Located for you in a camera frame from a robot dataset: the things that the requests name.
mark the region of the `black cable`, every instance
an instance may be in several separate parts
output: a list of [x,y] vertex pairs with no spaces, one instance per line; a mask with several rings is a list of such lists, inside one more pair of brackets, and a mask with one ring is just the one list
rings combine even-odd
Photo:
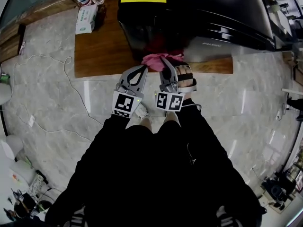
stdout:
[[259,176],[258,176],[257,173],[255,172],[254,168],[252,168],[252,171],[256,174],[257,178],[258,178],[259,180],[261,180],[261,178],[259,178]]
[[59,189],[56,189],[56,188],[54,188],[54,187],[52,187],[51,189],[55,189],[55,190],[57,190],[58,192],[63,193],[62,191],[60,191]]
[[51,189],[52,189],[52,188],[47,189],[47,190],[45,191],[45,193],[43,193],[42,196],[38,199],[38,202],[40,202],[40,200],[42,199],[42,197],[43,197],[49,190],[51,190]]

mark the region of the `white sneaker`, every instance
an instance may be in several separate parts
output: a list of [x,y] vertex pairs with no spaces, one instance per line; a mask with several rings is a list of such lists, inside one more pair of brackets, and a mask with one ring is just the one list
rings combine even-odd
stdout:
[[144,119],[145,117],[149,117],[149,116],[150,116],[150,114],[149,114],[148,111],[147,111],[147,108],[146,108],[142,103],[140,103],[139,106],[136,108],[135,114],[136,114],[141,120]]

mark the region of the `white cable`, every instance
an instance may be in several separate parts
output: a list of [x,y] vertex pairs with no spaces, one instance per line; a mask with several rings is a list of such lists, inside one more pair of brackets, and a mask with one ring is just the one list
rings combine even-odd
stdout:
[[[24,121],[22,120],[22,118],[21,118],[19,115],[17,115],[17,114],[13,114],[13,115],[17,116],[24,124],[26,124],[27,126],[31,127],[28,123],[24,122]],[[84,136],[79,135],[79,134],[78,134],[77,132],[75,132],[75,131],[68,131],[68,130],[66,130],[66,129],[61,129],[61,130],[58,130],[58,131],[47,131],[46,129],[42,128],[36,121],[34,121],[34,123],[35,123],[36,125],[38,125],[40,129],[44,130],[44,131],[47,132],[47,133],[57,133],[57,132],[61,132],[61,131],[67,131],[67,132],[69,132],[69,133],[75,133],[76,135],[80,136],[81,138],[88,140],[90,143],[92,142],[90,139],[88,139],[88,138],[86,138],[86,137],[84,137]]]
[[184,106],[181,106],[181,108],[184,108],[184,107],[189,107],[189,106],[197,106],[199,107],[200,109],[198,109],[200,112],[202,110],[202,106],[200,104],[189,104],[189,105],[184,105]]
[[81,99],[81,101],[82,101],[82,103],[83,103],[83,105],[84,105],[84,108],[85,108],[85,111],[86,111],[88,117],[91,118],[91,119],[93,119],[93,120],[96,121],[98,124],[100,124],[100,125],[103,126],[103,124],[101,124],[99,121],[97,121],[96,119],[94,119],[93,117],[91,117],[91,116],[89,115],[89,112],[87,111],[87,108],[86,108],[86,106],[85,106],[85,103],[84,103],[84,101],[83,101],[83,98],[81,97],[80,93],[71,85],[71,80],[70,80],[70,78],[68,77],[68,75],[67,75],[67,73],[66,73],[66,71],[65,71],[65,65],[69,65],[69,64],[72,62],[71,56],[68,56],[68,57],[65,59],[65,61],[62,62],[62,61],[59,61],[59,60],[54,59],[52,56],[32,55],[31,57],[29,57],[29,58],[27,59],[27,61],[26,61],[25,63],[19,64],[18,62],[16,62],[15,65],[14,65],[14,68],[13,68],[12,91],[11,91],[11,97],[10,97],[9,102],[11,101],[11,99],[12,99],[12,97],[13,97],[13,93],[14,93],[14,86],[15,86],[15,66],[16,66],[16,65],[19,65],[19,66],[21,66],[21,65],[26,65],[26,64],[28,63],[28,61],[29,61],[32,57],[45,57],[45,58],[51,58],[52,60],[57,61],[57,62],[63,64],[63,71],[64,71],[64,73],[65,73],[65,75],[66,75],[66,77],[67,77],[67,79],[68,79],[68,82],[70,83],[71,88],[74,89],[74,91],[79,95],[79,97],[80,97],[80,99]]
[[[14,64],[14,67],[13,67],[13,75],[12,75],[12,78],[13,78],[13,80],[12,80],[12,91],[11,91],[11,96],[10,96],[9,104],[10,104],[11,99],[12,99],[12,97],[13,97],[14,87],[15,87],[15,67],[16,67],[17,65],[19,65],[19,66],[21,66],[21,65],[26,65],[26,64],[28,63],[28,61],[29,61],[31,58],[33,58],[33,57],[51,58],[52,60],[57,61],[57,62],[63,64],[63,71],[64,71],[64,73],[65,73],[65,75],[66,75],[66,77],[67,77],[67,79],[68,79],[68,82],[70,83],[71,88],[79,95],[79,97],[80,97],[80,99],[81,99],[81,101],[82,101],[82,103],[83,103],[83,105],[84,105],[84,108],[85,108],[85,111],[86,111],[88,117],[91,118],[91,119],[93,119],[93,120],[96,121],[98,124],[100,124],[100,125],[103,126],[103,124],[101,124],[98,120],[94,119],[93,117],[91,117],[91,116],[89,115],[89,112],[87,111],[87,108],[86,108],[86,106],[85,106],[85,103],[84,103],[84,101],[83,101],[83,98],[81,97],[80,93],[71,85],[71,80],[70,80],[70,78],[68,77],[68,75],[67,75],[67,73],[66,73],[66,71],[65,71],[65,65],[68,65],[68,64],[70,64],[70,63],[72,62],[71,56],[67,57],[67,58],[65,59],[65,61],[62,62],[62,61],[59,61],[59,60],[54,59],[54,58],[51,57],[51,56],[45,56],[45,55],[32,55],[32,56],[30,56],[30,57],[27,59],[27,61],[26,61],[25,63],[19,64],[19,63],[16,62],[16,63]],[[27,112],[27,116],[29,116],[29,113],[28,113],[28,111],[27,111],[27,108],[26,108],[23,104],[20,104],[20,105],[22,105],[22,106],[25,108],[25,110],[26,110],[26,112]],[[28,125],[26,122],[24,122],[24,121],[21,119],[21,117],[20,117],[19,115],[17,115],[17,113],[16,113],[15,115],[16,115],[24,124],[26,124],[27,126],[30,126],[30,125]],[[86,137],[83,137],[83,136],[79,135],[77,132],[68,131],[68,130],[66,130],[66,129],[61,129],[61,130],[58,130],[58,131],[47,131],[46,129],[42,128],[36,121],[35,121],[35,123],[36,123],[36,125],[39,126],[39,128],[41,128],[42,130],[44,130],[44,131],[47,132],[47,133],[57,133],[57,132],[61,132],[61,131],[67,131],[67,132],[70,132],[70,133],[75,133],[75,134],[77,134],[77,135],[80,136],[81,138],[88,140],[90,143],[92,142],[90,139],[88,139],[88,138],[86,138]]]

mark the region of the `black microwave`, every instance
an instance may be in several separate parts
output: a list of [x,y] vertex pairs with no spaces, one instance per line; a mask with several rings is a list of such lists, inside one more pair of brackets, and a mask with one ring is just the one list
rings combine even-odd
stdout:
[[119,0],[118,21],[139,61],[151,53],[201,62],[275,50],[263,0]]

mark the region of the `power outlet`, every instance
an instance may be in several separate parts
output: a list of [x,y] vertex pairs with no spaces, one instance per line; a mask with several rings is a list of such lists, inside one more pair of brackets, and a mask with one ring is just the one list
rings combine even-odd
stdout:
[[35,122],[35,117],[34,117],[33,115],[31,115],[31,116],[30,116],[30,119],[29,119],[29,121],[28,121],[29,126],[32,127],[33,124],[34,124],[34,122]]

